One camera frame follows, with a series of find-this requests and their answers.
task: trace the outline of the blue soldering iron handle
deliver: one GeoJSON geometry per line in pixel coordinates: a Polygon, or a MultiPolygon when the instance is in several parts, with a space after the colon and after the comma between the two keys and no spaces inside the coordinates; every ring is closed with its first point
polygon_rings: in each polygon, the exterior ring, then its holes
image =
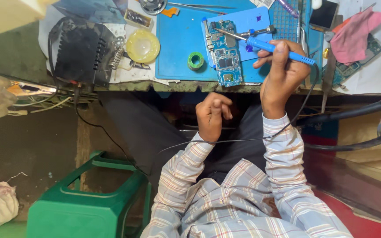
{"type": "MultiPolygon", "coordinates": [[[[257,48],[266,50],[266,51],[271,52],[271,53],[276,48],[276,46],[269,44],[267,42],[261,41],[261,40],[257,40],[255,37],[252,37],[252,36],[248,38],[248,40],[246,41],[246,44],[253,46],[253,47],[257,47],[257,48]]],[[[294,53],[294,52],[289,52],[289,58],[293,59],[295,61],[299,61],[299,62],[309,64],[309,65],[314,65],[314,63],[315,63],[315,61],[313,59],[301,56],[301,55],[294,53]]]]}

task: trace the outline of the metal coil spring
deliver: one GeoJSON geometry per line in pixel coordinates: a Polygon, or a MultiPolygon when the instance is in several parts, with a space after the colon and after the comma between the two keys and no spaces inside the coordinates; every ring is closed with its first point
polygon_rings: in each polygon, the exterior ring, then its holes
{"type": "Polygon", "coordinates": [[[115,52],[114,52],[114,56],[110,59],[110,62],[108,63],[108,65],[113,69],[117,69],[117,67],[119,66],[119,63],[120,63],[120,60],[121,58],[123,57],[123,54],[124,54],[124,49],[123,47],[119,47],[115,52]]]}

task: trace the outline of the plaid shirt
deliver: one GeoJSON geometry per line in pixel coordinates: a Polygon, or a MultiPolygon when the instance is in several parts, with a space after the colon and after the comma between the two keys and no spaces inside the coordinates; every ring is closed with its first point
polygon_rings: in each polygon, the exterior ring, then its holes
{"type": "MultiPolygon", "coordinates": [[[[270,136],[289,119],[263,118],[263,123],[264,136],[270,136]]],[[[306,184],[299,132],[289,126],[263,142],[267,174],[242,159],[221,185],[211,178],[195,184],[214,146],[189,143],[164,165],[151,222],[141,237],[352,237],[306,184]],[[271,216],[266,199],[272,197],[281,219],[271,216]]]]}

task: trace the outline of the blue circuit board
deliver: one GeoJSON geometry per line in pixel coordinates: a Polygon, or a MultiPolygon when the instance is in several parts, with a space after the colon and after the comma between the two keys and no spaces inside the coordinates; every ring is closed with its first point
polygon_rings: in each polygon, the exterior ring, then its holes
{"type": "MultiPolygon", "coordinates": [[[[333,87],[338,87],[345,80],[357,73],[364,65],[372,61],[381,53],[381,46],[372,34],[368,34],[367,49],[365,50],[365,59],[346,66],[343,63],[336,62],[336,69],[333,77],[333,87]]],[[[323,67],[323,75],[325,75],[326,66],[323,67]]]]}
{"type": "Polygon", "coordinates": [[[236,34],[233,21],[218,21],[209,23],[211,42],[214,46],[214,64],[217,70],[219,84],[225,87],[239,85],[242,82],[241,61],[236,39],[230,35],[224,35],[214,28],[226,30],[236,34]]]}

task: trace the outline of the green solder spool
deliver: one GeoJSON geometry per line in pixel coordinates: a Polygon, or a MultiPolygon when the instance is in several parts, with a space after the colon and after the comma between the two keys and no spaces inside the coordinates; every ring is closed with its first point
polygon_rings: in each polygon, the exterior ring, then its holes
{"type": "Polygon", "coordinates": [[[188,57],[188,67],[193,71],[197,71],[204,64],[204,57],[199,52],[193,52],[188,57]]]}

